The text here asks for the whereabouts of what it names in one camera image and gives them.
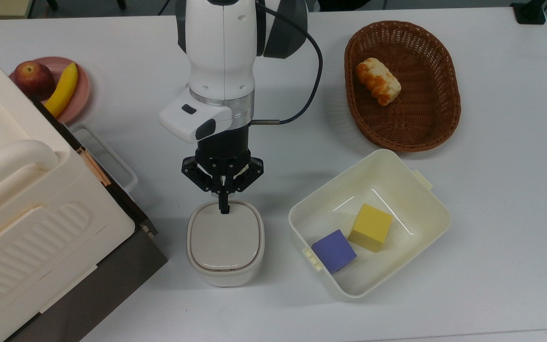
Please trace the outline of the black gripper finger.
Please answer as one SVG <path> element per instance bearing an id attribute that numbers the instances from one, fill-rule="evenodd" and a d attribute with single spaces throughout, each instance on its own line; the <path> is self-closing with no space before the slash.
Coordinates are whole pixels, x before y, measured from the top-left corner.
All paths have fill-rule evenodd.
<path id="1" fill-rule="evenodd" d="M 228 197 L 243 192 L 264 172 L 263 161 L 254 157 L 234 158 L 225 163 L 225 214 L 230 212 Z"/>
<path id="2" fill-rule="evenodd" d="M 219 160 L 203 160 L 200 164 L 200 158 L 187 157 L 183 160 L 182 173 L 203 192 L 217 195 L 218 209 L 221 214 L 225 214 L 226 180 L 224 180 L 225 174 Z"/>

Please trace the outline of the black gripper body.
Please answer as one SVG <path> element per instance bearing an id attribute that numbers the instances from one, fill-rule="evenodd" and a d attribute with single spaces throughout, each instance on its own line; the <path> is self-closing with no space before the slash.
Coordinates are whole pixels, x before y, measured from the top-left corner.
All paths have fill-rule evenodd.
<path id="1" fill-rule="evenodd" d="M 198 142 L 195 157 L 203 160 L 216 159 L 225 173 L 225 163 L 234 158 L 252 157 L 249 150 L 249 127 L 227 130 Z"/>

